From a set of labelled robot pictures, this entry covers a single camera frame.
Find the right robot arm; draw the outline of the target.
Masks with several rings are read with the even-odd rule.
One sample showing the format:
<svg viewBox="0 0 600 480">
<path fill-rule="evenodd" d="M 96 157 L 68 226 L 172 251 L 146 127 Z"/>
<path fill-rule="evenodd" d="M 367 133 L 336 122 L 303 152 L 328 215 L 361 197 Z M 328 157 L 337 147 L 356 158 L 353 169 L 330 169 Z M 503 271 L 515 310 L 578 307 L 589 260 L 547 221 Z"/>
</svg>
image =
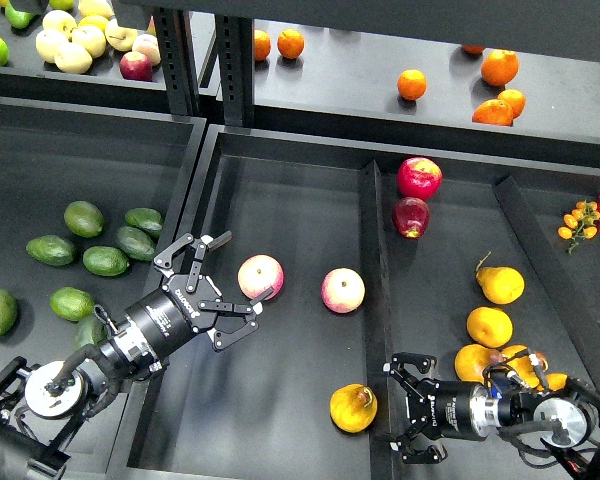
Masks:
<svg viewBox="0 0 600 480">
<path fill-rule="evenodd" d="M 406 394 L 407 427 L 390 445 L 405 464 L 439 464 L 442 439 L 482 442 L 497 434 L 521 460 L 535 456 L 559 465 L 573 479 L 600 479 L 600 392 L 568 377 L 552 387 L 535 352 L 523 349 L 539 378 L 533 387 L 510 359 L 492 363 L 479 381 L 443 381 L 432 376 L 431 355 L 400 352 L 383 372 Z"/>
</svg>

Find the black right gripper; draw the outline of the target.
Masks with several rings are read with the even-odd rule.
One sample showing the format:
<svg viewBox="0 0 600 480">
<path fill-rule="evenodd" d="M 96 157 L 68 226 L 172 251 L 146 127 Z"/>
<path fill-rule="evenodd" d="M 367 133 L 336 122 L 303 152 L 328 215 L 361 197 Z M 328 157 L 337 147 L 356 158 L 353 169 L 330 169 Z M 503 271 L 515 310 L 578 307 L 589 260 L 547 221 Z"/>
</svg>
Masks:
<svg viewBox="0 0 600 480">
<path fill-rule="evenodd" d="M 486 388 L 475 382 L 434 380 L 436 364 L 432 355 L 394 353 L 382 367 L 405 393 L 405 408 L 411 422 L 406 430 L 389 441 L 404 464 L 439 464 L 448 454 L 441 438 L 482 441 L 488 435 L 480 403 Z"/>
</svg>

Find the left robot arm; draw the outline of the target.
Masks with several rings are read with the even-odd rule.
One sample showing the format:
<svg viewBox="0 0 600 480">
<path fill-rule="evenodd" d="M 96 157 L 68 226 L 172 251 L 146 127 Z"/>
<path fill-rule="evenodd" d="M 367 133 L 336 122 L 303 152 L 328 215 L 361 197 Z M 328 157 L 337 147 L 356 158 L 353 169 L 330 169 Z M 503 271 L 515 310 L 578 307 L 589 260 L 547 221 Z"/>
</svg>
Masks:
<svg viewBox="0 0 600 480">
<path fill-rule="evenodd" d="M 208 335 L 222 351 L 257 329 L 262 303 L 274 289 L 247 303 L 226 302 L 202 272 L 206 254 L 231 237 L 185 234 L 157 254 L 153 266 L 164 281 L 128 307 L 124 320 L 95 306 L 107 329 L 98 344 L 42 366 L 16 357 L 0 371 L 0 479 L 61 478 L 70 458 L 63 446 L 123 386 L 162 373 L 168 357 L 198 335 Z"/>
</svg>

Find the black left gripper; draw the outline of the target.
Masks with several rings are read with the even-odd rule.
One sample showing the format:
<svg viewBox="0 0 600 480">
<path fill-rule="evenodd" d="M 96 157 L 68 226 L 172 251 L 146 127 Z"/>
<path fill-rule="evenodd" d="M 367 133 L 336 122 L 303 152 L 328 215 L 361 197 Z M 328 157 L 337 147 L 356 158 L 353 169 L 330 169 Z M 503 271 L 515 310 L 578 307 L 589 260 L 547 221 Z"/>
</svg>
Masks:
<svg viewBox="0 0 600 480">
<path fill-rule="evenodd" d="M 162 275 L 159 287 L 125 310 L 144 336 L 154 357 L 164 359 L 200 333 L 216 352 L 254 333 L 269 287 L 248 303 L 220 301 L 222 293 L 203 275 L 205 256 L 232 239 L 227 230 L 217 237 L 185 233 L 157 253 L 152 265 Z"/>
</svg>

